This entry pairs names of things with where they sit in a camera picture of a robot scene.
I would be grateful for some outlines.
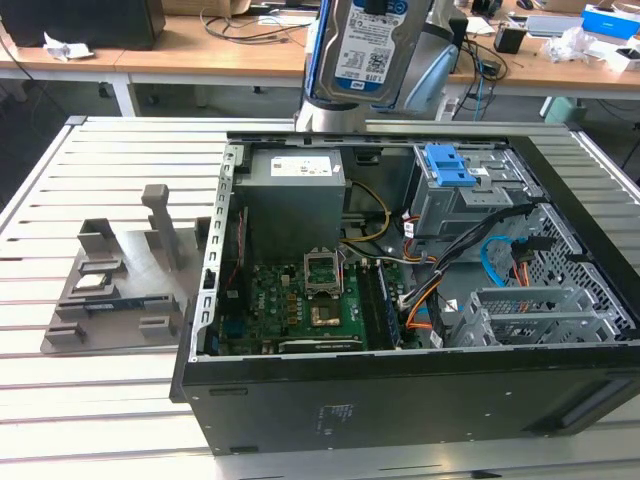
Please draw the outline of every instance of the motherboard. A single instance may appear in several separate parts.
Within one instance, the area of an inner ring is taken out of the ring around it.
[[[400,341],[397,299],[405,290],[397,264],[333,262],[254,265],[247,315],[221,325],[221,353],[256,355],[366,351]],[[320,286],[336,290],[318,291]]]

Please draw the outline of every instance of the floor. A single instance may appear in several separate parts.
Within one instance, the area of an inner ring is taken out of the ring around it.
[[[98,85],[92,83],[49,82],[41,84],[69,115],[119,115],[115,99],[101,98]],[[25,84],[28,100],[12,97],[0,103],[0,207],[9,201],[31,168],[65,122],[63,115],[42,89]],[[160,117],[253,117],[291,118],[299,105],[299,91],[266,88],[254,94],[247,87],[210,87],[210,106],[195,107],[193,87],[184,85],[139,85],[137,95],[144,116]],[[484,121],[541,122],[538,112],[543,98],[497,97]],[[612,159],[620,164],[640,139],[633,130],[640,122],[640,102],[585,102],[588,113],[581,127]],[[471,120],[473,112],[462,110],[456,117]],[[640,149],[626,169],[640,177]]]

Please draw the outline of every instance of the sticker label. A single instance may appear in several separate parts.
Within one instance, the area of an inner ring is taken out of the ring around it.
[[[476,177],[480,176],[480,175],[485,175],[485,176],[489,176],[489,172],[487,172],[487,169],[484,167],[480,167],[480,168],[469,168],[469,173],[471,175],[474,175]]]
[[[444,305],[445,306],[442,309],[443,312],[457,312],[458,311],[458,300],[456,300],[455,298],[453,298],[451,300],[447,300]]]
[[[413,223],[404,222],[404,236],[407,238],[413,238]]]
[[[316,419],[316,435],[330,436],[353,416],[353,404],[320,407]]]
[[[307,43],[304,44],[304,53],[313,54],[313,48],[316,45],[316,37],[318,36],[318,20],[314,20],[307,29]]]
[[[406,14],[405,0],[389,0],[384,16],[364,13],[364,0],[353,0],[335,73],[340,86],[373,91],[384,83],[395,51],[392,32]]]
[[[110,303],[100,303],[97,305],[85,305],[86,310],[113,310],[113,305]]]
[[[329,157],[274,157],[271,159],[272,177],[330,177]]]
[[[431,330],[431,335],[429,336],[429,340],[436,348],[442,348],[442,338],[435,331]]]

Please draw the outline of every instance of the blue drive bay latch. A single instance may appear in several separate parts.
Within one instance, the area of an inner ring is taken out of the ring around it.
[[[424,156],[441,187],[476,185],[475,177],[471,176],[465,167],[464,158],[458,155],[451,145],[427,145]]]

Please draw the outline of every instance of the blue box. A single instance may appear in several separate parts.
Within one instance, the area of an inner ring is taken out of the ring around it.
[[[587,5],[582,11],[582,18],[584,30],[624,40],[633,37],[640,28],[637,15],[598,9],[595,5]]]

